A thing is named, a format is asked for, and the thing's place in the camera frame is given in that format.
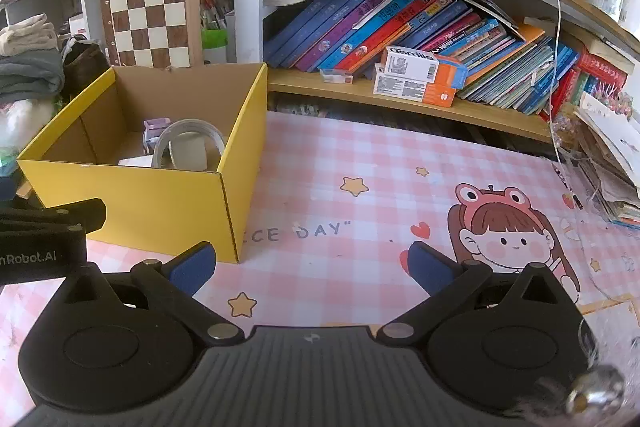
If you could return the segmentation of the white power adapter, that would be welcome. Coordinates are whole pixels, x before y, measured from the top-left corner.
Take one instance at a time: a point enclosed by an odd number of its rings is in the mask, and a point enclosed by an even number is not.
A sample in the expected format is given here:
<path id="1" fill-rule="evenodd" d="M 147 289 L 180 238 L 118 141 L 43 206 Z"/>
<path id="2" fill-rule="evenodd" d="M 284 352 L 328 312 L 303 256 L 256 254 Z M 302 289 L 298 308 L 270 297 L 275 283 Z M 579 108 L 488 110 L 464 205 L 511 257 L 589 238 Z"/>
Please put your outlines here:
<path id="1" fill-rule="evenodd" d="M 152 155 L 144 155 L 137 157 L 129 157 L 122 158 L 118 165 L 122 167 L 140 167 L 140 168 L 150 168 L 153 164 L 153 156 Z"/>

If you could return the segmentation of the purple toy truck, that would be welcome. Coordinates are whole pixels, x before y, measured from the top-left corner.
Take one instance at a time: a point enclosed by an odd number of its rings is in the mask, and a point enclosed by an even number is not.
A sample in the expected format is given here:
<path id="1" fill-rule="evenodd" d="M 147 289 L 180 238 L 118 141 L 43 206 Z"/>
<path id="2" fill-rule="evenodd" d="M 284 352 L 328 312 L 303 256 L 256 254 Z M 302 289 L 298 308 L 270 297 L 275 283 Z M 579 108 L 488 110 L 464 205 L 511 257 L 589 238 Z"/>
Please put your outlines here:
<path id="1" fill-rule="evenodd" d="M 171 120 L 167 117 L 152 118 L 143 121 L 142 148 L 145 155 L 154 153 L 160 136 L 170 125 Z"/>

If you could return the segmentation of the clear tape roll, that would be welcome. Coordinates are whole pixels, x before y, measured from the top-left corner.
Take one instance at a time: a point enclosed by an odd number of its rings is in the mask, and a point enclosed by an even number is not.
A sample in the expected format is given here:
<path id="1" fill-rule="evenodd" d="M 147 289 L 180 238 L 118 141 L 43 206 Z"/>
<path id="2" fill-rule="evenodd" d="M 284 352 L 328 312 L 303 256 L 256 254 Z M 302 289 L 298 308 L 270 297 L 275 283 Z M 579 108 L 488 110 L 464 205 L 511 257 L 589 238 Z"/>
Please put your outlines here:
<path id="1" fill-rule="evenodd" d="M 162 168 L 166 150 L 172 168 L 183 171 L 204 172 L 208 170 L 207 146 L 213 143 L 218 156 L 224 156 L 224 137 L 210 122 L 199 119 L 181 119 L 170 124 L 156 142 L 152 156 L 152 167 Z"/>

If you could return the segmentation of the white foam block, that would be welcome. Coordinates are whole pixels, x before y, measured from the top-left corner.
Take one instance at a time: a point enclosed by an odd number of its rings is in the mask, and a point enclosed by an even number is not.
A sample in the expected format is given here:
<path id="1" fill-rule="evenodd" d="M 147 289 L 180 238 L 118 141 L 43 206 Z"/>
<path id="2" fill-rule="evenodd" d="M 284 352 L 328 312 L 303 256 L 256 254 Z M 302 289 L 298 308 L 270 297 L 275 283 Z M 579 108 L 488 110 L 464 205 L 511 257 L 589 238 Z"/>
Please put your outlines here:
<path id="1" fill-rule="evenodd" d="M 169 141 L 169 156 L 177 170 L 205 171 L 208 166 L 205 136 L 184 132 Z"/>

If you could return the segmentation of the white plush toy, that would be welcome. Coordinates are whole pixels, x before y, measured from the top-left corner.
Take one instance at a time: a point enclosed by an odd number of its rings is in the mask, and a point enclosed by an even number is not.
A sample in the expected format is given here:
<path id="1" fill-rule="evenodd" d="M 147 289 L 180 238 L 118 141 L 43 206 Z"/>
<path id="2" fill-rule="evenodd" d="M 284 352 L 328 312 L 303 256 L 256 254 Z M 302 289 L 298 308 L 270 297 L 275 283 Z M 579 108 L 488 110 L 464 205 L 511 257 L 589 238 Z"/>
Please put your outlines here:
<path id="1" fill-rule="evenodd" d="M 52 100 L 15 101 L 1 106 L 0 145 L 21 152 L 54 115 Z"/>

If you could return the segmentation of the yellow cardboard box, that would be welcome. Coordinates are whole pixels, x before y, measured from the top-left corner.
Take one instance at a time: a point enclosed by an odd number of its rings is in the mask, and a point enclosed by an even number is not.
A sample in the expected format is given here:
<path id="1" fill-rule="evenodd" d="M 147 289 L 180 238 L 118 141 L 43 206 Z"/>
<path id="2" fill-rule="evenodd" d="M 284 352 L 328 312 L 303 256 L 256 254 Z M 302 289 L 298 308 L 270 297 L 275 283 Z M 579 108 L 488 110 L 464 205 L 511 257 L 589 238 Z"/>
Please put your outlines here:
<path id="1" fill-rule="evenodd" d="M 241 260 L 264 146 L 268 69 L 114 67 L 18 156 L 40 202 L 98 198 L 94 241 L 176 255 L 198 242 Z"/>

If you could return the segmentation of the black marker pen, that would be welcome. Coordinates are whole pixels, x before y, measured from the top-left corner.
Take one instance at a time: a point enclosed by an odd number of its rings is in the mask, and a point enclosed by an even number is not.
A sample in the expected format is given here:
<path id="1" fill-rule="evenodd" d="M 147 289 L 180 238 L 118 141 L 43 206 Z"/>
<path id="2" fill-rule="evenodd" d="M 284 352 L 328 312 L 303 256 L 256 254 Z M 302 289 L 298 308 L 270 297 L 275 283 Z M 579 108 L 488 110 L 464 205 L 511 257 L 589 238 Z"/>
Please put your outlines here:
<path id="1" fill-rule="evenodd" d="M 584 205 L 582 205 L 579 197 L 570 188 L 570 184 L 568 183 L 566 176 L 561 169 L 561 166 L 556 161 L 552 161 L 551 166 L 565 188 L 565 192 L 562 194 L 562 199 L 565 206 L 570 209 L 583 210 Z"/>

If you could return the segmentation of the grey folded blanket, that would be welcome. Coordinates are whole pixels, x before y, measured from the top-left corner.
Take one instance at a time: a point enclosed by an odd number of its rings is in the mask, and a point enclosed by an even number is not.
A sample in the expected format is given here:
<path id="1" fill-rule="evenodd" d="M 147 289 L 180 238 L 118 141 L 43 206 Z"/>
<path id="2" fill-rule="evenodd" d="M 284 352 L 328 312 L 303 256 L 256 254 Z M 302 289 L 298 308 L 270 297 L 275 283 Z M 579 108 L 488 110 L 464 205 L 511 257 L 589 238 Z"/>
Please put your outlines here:
<path id="1" fill-rule="evenodd" d="M 0 81 L 2 104 L 29 98 L 54 98 L 64 87 L 61 55 L 56 49 L 50 49 L 2 56 Z"/>

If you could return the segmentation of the lower orange white box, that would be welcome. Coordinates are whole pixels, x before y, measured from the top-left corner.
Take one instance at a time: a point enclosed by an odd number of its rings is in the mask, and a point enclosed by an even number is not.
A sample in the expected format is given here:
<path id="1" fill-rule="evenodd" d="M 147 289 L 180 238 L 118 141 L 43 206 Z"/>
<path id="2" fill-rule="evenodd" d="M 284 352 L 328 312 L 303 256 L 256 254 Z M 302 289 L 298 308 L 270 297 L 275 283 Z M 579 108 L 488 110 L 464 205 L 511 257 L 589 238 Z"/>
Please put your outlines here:
<path id="1" fill-rule="evenodd" d="M 455 75 L 454 66 L 442 64 L 438 66 L 435 80 L 426 82 L 386 74 L 383 66 L 376 64 L 373 93 L 431 106 L 450 107 L 457 92 L 452 87 Z"/>

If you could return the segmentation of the orange white box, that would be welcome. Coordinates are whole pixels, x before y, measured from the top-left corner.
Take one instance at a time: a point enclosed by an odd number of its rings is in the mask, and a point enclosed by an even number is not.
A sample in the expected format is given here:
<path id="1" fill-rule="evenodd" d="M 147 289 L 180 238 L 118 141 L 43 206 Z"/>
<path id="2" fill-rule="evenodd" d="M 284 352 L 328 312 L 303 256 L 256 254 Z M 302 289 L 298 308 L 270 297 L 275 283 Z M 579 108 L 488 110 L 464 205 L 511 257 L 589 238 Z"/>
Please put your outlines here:
<path id="1" fill-rule="evenodd" d="M 454 90 L 462 89 L 469 75 L 466 66 L 454 58 L 402 46 L 388 46 L 381 64 L 385 74 L 427 83 L 435 83 L 442 70 L 446 85 Z"/>
<path id="2" fill-rule="evenodd" d="M 373 93 L 431 106 L 450 107 L 457 92 L 452 87 L 455 75 L 454 66 L 442 64 L 438 66 L 435 80 L 426 82 L 386 74 L 383 66 L 376 64 Z"/>

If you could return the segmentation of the brown leather bag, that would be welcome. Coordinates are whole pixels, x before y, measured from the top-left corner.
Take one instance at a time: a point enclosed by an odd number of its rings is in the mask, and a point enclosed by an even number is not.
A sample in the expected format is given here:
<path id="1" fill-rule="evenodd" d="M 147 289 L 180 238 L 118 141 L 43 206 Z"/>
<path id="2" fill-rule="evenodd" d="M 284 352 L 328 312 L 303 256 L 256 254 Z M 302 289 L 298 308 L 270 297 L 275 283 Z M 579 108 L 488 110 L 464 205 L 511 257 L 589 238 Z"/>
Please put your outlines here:
<path id="1" fill-rule="evenodd" d="M 65 102 L 73 100 L 110 68 L 99 43 L 83 35 L 66 39 L 61 57 L 64 72 L 61 96 Z"/>

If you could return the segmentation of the beige folded cloth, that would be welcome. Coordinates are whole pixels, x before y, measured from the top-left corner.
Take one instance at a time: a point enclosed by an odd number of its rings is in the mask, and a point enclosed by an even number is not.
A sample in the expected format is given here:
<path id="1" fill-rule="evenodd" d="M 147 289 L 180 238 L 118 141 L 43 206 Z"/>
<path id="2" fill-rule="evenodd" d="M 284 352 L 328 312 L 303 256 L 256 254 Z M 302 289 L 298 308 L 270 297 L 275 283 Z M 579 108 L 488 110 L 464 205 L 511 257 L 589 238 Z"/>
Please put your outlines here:
<path id="1" fill-rule="evenodd" d="M 6 26 L 0 32 L 0 54 L 13 56 L 27 51 L 58 48 L 58 34 L 46 14 L 38 14 Z"/>

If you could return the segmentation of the stack of loose papers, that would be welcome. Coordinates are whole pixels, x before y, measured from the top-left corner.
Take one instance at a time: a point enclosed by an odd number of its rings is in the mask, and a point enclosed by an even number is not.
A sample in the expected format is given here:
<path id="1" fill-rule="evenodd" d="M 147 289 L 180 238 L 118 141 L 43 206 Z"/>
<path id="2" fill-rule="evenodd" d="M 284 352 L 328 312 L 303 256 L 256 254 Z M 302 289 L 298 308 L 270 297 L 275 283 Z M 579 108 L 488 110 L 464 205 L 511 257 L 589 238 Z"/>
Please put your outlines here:
<path id="1" fill-rule="evenodd" d="M 572 160 L 589 197 L 608 221 L 639 228 L 639 128 L 589 93 L 573 107 Z"/>

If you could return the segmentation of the upper orange white box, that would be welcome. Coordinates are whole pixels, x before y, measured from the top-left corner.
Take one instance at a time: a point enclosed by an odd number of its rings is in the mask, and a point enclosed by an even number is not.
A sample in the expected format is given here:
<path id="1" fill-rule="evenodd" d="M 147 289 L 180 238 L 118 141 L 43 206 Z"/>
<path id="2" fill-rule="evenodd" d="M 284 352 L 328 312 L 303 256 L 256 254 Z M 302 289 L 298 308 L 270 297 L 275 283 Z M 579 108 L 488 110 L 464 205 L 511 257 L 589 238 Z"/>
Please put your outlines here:
<path id="1" fill-rule="evenodd" d="M 385 74 L 427 83 L 435 83 L 442 70 L 446 85 L 454 90 L 462 89 L 469 75 L 466 66 L 454 58 L 402 46 L 388 46 L 381 64 Z"/>

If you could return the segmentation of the small red white box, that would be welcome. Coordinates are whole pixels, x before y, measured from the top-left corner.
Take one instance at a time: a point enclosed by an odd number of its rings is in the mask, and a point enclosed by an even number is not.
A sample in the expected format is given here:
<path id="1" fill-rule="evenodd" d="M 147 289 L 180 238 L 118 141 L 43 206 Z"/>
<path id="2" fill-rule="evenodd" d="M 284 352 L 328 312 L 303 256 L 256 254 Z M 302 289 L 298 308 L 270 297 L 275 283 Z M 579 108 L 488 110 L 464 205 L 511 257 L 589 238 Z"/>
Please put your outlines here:
<path id="1" fill-rule="evenodd" d="M 339 69 L 320 69 L 322 80 L 326 83 L 351 84 L 352 74 Z"/>

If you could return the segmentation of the green lidded cup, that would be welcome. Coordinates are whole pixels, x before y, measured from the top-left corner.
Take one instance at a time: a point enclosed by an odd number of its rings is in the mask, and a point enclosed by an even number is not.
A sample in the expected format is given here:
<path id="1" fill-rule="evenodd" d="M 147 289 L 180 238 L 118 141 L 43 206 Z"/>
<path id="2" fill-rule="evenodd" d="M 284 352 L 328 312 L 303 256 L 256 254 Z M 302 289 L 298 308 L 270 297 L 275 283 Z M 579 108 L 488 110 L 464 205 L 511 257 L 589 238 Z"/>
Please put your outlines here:
<path id="1" fill-rule="evenodd" d="M 203 29 L 201 37 L 204 63 L 226 64 L 228 62 L 228 31 L 225 29 Z"/>

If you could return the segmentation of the wooden chessboard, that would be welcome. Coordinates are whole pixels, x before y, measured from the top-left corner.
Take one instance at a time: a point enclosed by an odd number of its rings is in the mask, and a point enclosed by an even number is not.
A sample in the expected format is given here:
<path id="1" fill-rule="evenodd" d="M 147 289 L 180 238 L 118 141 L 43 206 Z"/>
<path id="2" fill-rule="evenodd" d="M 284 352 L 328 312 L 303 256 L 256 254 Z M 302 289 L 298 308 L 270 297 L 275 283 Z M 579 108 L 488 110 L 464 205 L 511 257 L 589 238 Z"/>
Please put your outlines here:
<path id="1" fill-rule="evenodd" d="M 107 57 L 159 69 L 204 63 L 200 0 L 100 0 Z"/>

